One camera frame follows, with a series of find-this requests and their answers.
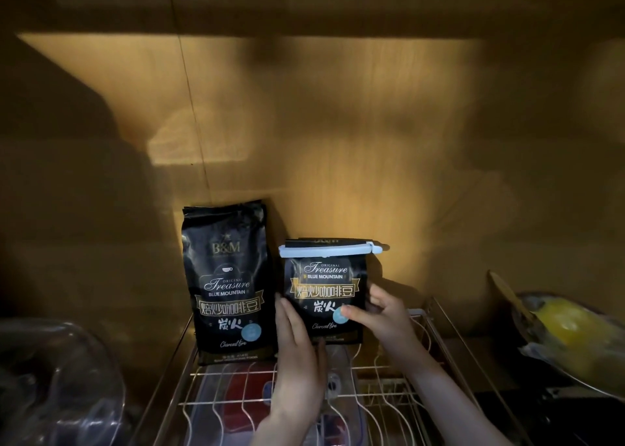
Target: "right hand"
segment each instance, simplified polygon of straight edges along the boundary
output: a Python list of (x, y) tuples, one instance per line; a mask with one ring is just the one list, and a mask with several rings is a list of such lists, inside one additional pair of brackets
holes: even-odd
[(397, 368), (407, 370), (415, 362), (424, 360), (428, 356), (427, 351), (417, 339), (402, 300), (371, 284), (369, 301), (366, 311), (343, 305), (340, 313), (371, 329)]

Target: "left hand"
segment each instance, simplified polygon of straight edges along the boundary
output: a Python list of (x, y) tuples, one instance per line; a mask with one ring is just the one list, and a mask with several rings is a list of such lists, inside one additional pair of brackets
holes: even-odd
[(324, 341), (311, 344), (302, 318), (286, 298), (276, 296), (278, 343), (277, 380), (271, 398), (271, 417), (283, 428), (303, 431), (301, 440), (315, 423), (327, 385)]

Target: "blue circular label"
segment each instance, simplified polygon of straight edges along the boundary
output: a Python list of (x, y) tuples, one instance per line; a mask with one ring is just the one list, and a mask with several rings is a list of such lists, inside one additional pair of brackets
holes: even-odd
[(347, 323), (347, 321), (349, 321), (348, 318), (346, 318), (345, 316), (340, 314), (340, 307), (338, 307), (338, 308), (336, 308), (334, 310), (334, 314), (332, 315), (332, 319), (337, 324), (345, 324), (345, 323)]
[(241, 337), (248, 342), (254, 342), (261, 336), (261, 332), (262, 328), (258, 324), (252, 323), (243, 328)]

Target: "b&m logo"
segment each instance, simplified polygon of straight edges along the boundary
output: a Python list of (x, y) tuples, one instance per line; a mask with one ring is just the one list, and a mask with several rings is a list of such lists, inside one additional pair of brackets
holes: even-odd
[(237, 253), (241, 251), (241, 242), (233, 242), (230, 234), (223, 234), (222, 242), (213, 243), (213, 255), (218, 253)]

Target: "hand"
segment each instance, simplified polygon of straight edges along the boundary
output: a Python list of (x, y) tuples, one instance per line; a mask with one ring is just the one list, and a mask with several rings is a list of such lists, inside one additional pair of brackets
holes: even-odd
[(271, 416), (283, 427), (303, 430), (301, 440), (315, 423), (327, 385), (326, 346), (317, 355), (302, 318), (286, 298), (276, 296), (277, 380), (271, 399)]
[(402, 371), (411, 369), (415, 362), (429, 358), (417, 339), (410, 316), (399, 298), (388, 294), (378, 285), (369, 288), (367, 311), (356, 306), (343, 305), (340, 312), (346, 318), (367, 326), (378, 338), (389, 359)]

